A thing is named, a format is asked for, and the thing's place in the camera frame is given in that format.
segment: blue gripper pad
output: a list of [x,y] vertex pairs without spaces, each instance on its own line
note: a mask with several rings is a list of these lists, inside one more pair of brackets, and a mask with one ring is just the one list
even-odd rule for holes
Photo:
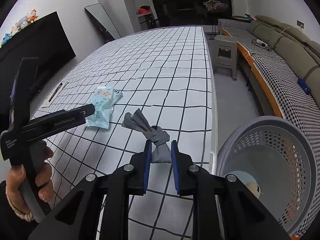
[[172,159],[172,169],[173,169],[173,176],[174,176],[174,185],[176,187],[177,194],[180,195],[180,191],[181,191],[180,171],[179,171],[177,155],[175,152],[173,141],[171,142],[171,159]]
[[149,146],[148,146],[148,153],[147,153],[147,158],[146,158],[146,162],[145,162],[145,165],[144,165],[144,173],[143,173],[143,191],[144,191],[144,194],[147,192],[147,188],[148,188],[150,164],[151,164],[151,147],[152,147],[152,143],[150,142]]

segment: gray stool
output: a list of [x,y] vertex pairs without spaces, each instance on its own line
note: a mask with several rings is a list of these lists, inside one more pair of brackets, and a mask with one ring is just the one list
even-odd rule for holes
[[232,69],[232,80],[237,80],[237,47],[234,37],[217,35],[213,41],[212,66]]

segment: pen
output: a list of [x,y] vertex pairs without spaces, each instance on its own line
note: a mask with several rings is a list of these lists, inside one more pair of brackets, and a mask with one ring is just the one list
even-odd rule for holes
[[58,90],[60,89],[60,87],[62,86],[62,82],[58,85],[58,87],[56,88],[56,90],[53,92],[52,96],[49,99],[49,103],[52,100],[52,98],[55,96],[55,94],[58,92]]

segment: stuffed toy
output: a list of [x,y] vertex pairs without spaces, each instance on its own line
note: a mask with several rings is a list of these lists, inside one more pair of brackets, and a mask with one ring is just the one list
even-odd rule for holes
[[32,15],[29,19],[28,22],[33,23],[35,20],[37,20],[37,15]]
[[4,44],[6,44],[6,42],[7,42],[8,40],[10,40],[10,39],[11,39],[10,33],[6,33],[5,36],[4,36],[4,38],[3,38],[3,41],[1,42],[1,46],[3,46]]
[[27,13],[28,22],[33,23],[37,19],[36,10],[33,9],[31,12]]
[[14,36],[16,33],[20,31],[20,27],[12,26],[11,31],[10,31],[10,37]]
[[27,21],[24,21],[23,23],[21,23],[20,28],[24,29],[25,27],[27,27],[29,24]]
[[29,18],[26,15],[23,16],[20,20],[17,21],[16,26],[21,28],[21,24],[24,22],[28,23],[28,19]]
[[23,16],[18,22],[16,23],[16,26],[21,28],[25,28],[28,26],[28,24],[33,23],[38,16],[36,15],[36,10],[33,9],[32,11],[28,12],[25,16]]

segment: wet wipes package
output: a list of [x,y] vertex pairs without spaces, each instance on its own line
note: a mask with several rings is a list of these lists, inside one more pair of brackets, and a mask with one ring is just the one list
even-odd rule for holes
[[89,104],[93,104],[95,112],[86,117],[86,126],[97,126],[109,128],[110,115],[113,112],[113,105],[122,96],[122,92],[113,87],[97,87],[89,98]]

